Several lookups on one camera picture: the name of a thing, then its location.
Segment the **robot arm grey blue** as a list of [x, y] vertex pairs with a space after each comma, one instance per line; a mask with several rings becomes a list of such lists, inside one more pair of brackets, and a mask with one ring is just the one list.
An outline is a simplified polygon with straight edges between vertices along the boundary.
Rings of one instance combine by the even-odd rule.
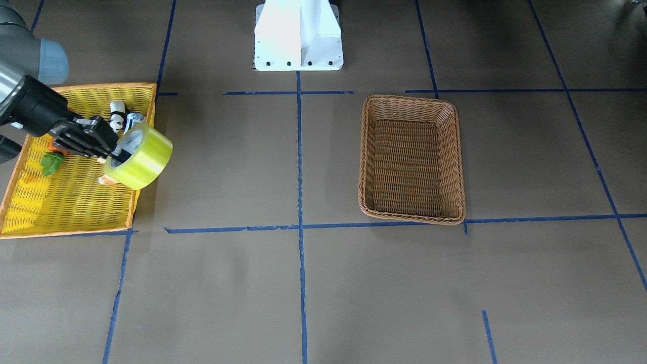
[[26, 134], [53, 137], [55, 147], [83, 157], [131, 157], [118, 145], [116, 132], [101, 117], [85, 118], [69, 109], [52, 86], [69, 74], [67, 55], [55, 41], [37, 38], [8, 1], [1, 4], [2, 125]]

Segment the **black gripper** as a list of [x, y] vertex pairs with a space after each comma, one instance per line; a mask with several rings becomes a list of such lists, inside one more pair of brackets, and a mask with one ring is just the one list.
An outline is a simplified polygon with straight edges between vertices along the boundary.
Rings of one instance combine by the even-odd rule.
[[115, 131], [100, 116], [84, 118], [69, 110], [65, 97], [30, 75], [25, 75], [8, 94], [5, 122], [18, 123], [25, 133], [53, 138], [57, 148], [81, 157], [105, 158], [104, 164], [123, 164], [131, 158], [132, 133], [119, 141]]

